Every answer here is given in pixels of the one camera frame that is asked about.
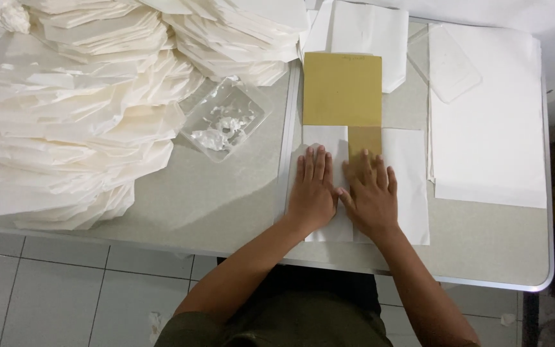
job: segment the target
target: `finger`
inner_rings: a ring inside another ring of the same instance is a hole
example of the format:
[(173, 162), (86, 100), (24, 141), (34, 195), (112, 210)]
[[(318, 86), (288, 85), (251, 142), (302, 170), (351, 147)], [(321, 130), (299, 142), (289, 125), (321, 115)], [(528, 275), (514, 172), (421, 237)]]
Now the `finger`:
[(393, 167), (387, 168), (387, 175), (389, 176), (389, 193), (397, 195), (397, 178), (395, 177), (395, 170)]
[(304, 181), (310, 182), (312, 181), (312, 177), (314, 177), (314, 149), (312, 147), (308, 147), (305, 152)]
[(322, 181), (333, 186), (333, 157), (327, 152), (324, 159), (324, 175)]
[(347, 212), (353, 212), (356, 209), (355, 201), (353, 201), (353, 198), (350, 196), (350, 193), (346, 189), (342, 187), (337, 188), (335, 190), (335, 193), (337, 193), (340, 201), (342, 201), (342, 203), (344, 204)]
[(387, 189), (387, 170), (385, 169), (385, 159), (376, 156), (376, 184), (380, 189)]
[(295, 182), (301, 183), (304, 181), (305, 176), (305, 157), (299, 156), (297, 158), (297, 179)]
[(322, 181), (324, 177), (324, 157), (326, 152), (324, 151), (324, 146), (318, 146), (318, 151), (316, 152), (316, 167), (314, 168), (314, 179)]
[(357, 173), (352, 169), (352, 167), (350, 167), (348, 161), (344, 161), (342, 163), (342, 170), (344, 171), (344, 177), (346, 177), (346, 180), (355, 191), (363, 188), (363, 184), (359, 181)]
[(364, 149), (361, 151), (361, 167), (363, 169), (363, 184), (374, 185), (374, 176), (372, 175), (372, 167), (369, 165), (369, 151)]

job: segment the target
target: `table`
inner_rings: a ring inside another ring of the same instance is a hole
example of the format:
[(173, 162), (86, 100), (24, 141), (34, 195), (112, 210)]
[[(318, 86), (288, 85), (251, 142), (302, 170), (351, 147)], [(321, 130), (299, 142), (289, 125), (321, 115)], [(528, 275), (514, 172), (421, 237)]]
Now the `table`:
[[(411, 19), (409, 32), (424, 24)], [(263, 88), (275, 111), (238, 152), (211, 162), (183, 137), (174, 139), (168, 166), (136, 180), (136, 201), (123, 217), (92, 230), (17, 230), (0, 217), (0, 232), (150, 249), (227, 256), (283, 213), (294, 174), (291, 156), (301, 146), (301, 68)], [(551, 196), (548, 116), (543, 90), (548, 196)], [(406, 81), (383, 96), (383, 126), (427, 130), (428, 86), (408, 63)], [(434, 198), (427, 183), (430, 246), (415, 246), (438, 281), (525, 291), (547, 287), (553, 276), (551, 199), (548, 209)], [(303, 242), (284, 264), (387, 275), (373, 246)]]

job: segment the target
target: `plastic tray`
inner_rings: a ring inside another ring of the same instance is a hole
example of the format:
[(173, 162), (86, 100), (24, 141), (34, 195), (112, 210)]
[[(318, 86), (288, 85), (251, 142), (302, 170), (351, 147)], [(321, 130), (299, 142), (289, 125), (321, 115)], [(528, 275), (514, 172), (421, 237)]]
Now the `plastic tray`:
[(445, 104), (483, 81), (482, 75), (441, 24), (429, 24), (408, 39), (408, 59)]
[(268, 96), (235, 76), (205, 80), (180, 106), (188, 116), (181, 133), (213, 162), (233, 154), (273, 112)]

